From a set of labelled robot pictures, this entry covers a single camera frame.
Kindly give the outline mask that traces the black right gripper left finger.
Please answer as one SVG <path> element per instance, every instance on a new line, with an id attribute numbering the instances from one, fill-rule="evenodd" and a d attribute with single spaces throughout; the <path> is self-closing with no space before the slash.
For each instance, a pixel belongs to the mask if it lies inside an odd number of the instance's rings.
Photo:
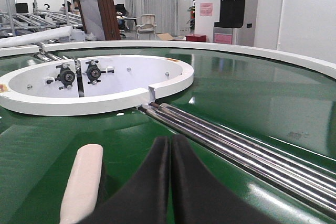
<path id="1" fill-rule="evenodd" d="M 170 140 L 157 137 L 135 174 L 80 223 L 166 223 Z"/>

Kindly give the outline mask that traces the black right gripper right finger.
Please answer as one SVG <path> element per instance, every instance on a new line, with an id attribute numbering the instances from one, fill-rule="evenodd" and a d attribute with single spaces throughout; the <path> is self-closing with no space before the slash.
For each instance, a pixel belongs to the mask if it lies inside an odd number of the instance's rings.
<path id="1" fill-rule="evenodd" d="M 185 136 L 172 137 L 171 158 L 176 223 L 276 223 L 222 185 Z"/>

